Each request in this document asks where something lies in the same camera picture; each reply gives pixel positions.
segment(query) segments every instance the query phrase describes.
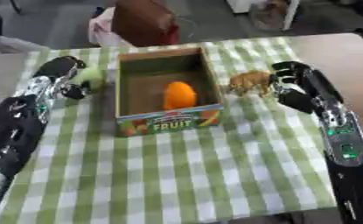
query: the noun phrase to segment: checkered tablecloth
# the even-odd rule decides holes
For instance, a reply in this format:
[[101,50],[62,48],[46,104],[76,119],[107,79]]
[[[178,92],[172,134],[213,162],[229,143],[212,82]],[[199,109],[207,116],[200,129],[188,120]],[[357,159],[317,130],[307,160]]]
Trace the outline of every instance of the checkered tablecloth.
[[[286,38],[169,48],[189,46],[206,48],[220,85],[237,73],[297,60]],[[33,52],[19,85],[44,62],[68,54],[114,75],[118,53]],[[218,127],[123,138],[114,136],[112,103],[107,91],[58,101],[0,206],[0,223],[197,223],[335,205],[317,120],[272,97],[225,94]]]

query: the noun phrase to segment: floor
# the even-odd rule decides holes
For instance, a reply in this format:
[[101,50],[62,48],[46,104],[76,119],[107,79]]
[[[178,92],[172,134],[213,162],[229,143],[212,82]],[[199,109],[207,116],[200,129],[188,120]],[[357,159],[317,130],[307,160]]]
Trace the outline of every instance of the floor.
[[[109,0],[17,0],[24,15],[17,15],[9,0],[0,0],[4,35],[24,39],[54,49],[92,46],[87,41],[87,21],[96,6],[111,5]],[[248,14],[234,15],[225,0],[165,0],[177,15],[181,43],[246,39],[281,35],[308,35],[351,32],[363,28],[363,17],[352,9],[327,0],[303,0],[302,13],[287,32],[262,31],[253,26]],[[294,213],[298,224],[340,223],[336,209]],[[275,217],[229,221],[230,224],[288,223]]]

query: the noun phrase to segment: robotic hand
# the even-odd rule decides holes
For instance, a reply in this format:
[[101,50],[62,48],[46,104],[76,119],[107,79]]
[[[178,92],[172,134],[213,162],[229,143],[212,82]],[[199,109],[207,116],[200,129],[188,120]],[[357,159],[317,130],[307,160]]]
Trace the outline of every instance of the robotic hand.
[[[273,86],[281,104],[311,114],[320,123],[325,162],[345,224],[363,224],[363,129],[357,116],[323,74],[305,64],[286,61],[272,66]],[[286,83],[298,85],[304,93]]]
[[81,99],[89,91],[88,81],[70,83],[78,69],[85,67],[83,61],[71,56],[49,61],[27,87],[0,103],[0,202],[36,149],[58,94]]

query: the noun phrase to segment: fruit box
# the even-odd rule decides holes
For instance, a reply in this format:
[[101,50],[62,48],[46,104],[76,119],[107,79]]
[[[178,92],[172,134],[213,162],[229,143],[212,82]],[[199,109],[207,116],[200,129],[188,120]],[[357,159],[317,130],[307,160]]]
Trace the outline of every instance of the fruit box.
[[[188,83],[197,93],[193,108],[164,110],[164,92],[173,81]],[[203,48],[119,55],[115,88],[119,137],[155,134],[216,125],[223,97]]]

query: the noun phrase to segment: toy animal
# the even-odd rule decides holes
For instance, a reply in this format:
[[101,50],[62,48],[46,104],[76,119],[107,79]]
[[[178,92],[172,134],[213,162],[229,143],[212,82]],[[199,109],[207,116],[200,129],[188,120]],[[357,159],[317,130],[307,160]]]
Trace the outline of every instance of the toy animal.
[[243,96],[250,89],[260,85],[259,96],[264,96],[269,92],[269,76],[269,73],[263,71],[240,73],[230,79],[227,92],[235,91],[238,96]]

